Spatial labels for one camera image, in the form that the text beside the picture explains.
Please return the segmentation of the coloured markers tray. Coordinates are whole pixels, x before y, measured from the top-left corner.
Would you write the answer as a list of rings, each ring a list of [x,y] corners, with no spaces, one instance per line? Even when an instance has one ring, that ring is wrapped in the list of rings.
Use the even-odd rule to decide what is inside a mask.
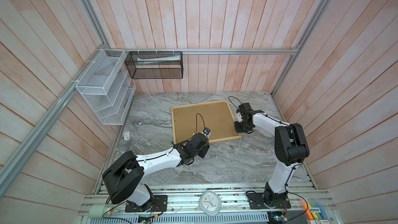
[[[305,210],[304,217],[308,224],[329,224],[324,208],[318,198],[309,198],[301,200]]]

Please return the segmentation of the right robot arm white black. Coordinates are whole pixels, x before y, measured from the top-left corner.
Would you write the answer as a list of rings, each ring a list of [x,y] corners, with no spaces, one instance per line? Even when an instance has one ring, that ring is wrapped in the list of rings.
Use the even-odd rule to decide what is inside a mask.
[[[291,208],[288,199],[288,183],[294,171],[303,164],[310,154],[309,146],[298,123],[277,120],[264,111],[254,111],[249,103],[242,103],[236,110],[238,121],[234,122],[237,133],[251,134],[254,128],[274,136],[274,152],[278,159],[271,179],[266,183],[264,192],[245,193],[251,209]]]

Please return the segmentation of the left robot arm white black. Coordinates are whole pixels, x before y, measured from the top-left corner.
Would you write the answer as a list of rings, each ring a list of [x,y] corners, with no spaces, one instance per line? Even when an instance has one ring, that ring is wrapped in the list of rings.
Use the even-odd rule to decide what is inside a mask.
[[[110,202],[127,201],[147,210],[154,196],[141,180],[160,170],[191,165],[197,156],[204,158],[209,150],[210,134],[210,129],[205,128],[187,141],[149,155],[135,155],[132,151],[123,153],[102,175]]]

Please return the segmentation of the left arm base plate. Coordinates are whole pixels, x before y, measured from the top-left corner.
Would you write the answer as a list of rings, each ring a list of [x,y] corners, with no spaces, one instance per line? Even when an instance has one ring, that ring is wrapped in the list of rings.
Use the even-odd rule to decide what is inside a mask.
[[[167,195],[157,195],[151,197],[142,206],[138,206],[134,202],[127,201],[125,212],[126,213],[137,213],[137,212],[165,212],[167,210]]]

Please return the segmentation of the pale green emergency button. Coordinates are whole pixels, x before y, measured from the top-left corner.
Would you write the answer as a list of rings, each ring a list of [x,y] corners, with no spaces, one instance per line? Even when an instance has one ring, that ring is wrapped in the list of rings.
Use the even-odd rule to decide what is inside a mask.
[[[101,219],[109,217],[112,210],[112,206],[109,204],[94,204],[89,210],[90,219]]]

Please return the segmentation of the white round timer clock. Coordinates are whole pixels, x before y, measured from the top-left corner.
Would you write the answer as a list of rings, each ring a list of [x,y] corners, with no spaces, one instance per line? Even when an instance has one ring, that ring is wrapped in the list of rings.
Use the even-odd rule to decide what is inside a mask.
[[[215,217],[222,207],[221,198],[211,190],[203,192],[199,199],[199,208],[208,216]]]

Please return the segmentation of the small white box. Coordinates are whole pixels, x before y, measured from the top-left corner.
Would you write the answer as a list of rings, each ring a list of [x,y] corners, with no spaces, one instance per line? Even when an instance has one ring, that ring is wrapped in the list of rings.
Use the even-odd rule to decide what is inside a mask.
[[[124,132],[124,140],[128,141],[130,139],[130,133],[129,132]]]

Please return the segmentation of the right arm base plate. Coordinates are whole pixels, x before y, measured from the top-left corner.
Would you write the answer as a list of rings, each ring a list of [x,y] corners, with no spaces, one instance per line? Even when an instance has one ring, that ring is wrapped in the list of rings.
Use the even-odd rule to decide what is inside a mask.
[[[245,193],[251,209],[290,209],[291,203],[286,193],[273,194],[267,192],[247,191]]]

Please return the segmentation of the paper in black basket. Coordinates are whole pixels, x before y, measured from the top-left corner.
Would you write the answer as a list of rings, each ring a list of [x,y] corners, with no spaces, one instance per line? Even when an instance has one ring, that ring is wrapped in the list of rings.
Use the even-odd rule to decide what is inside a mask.
[[[181,55],[166,57],[137,57],[137,65],[178,65]]]

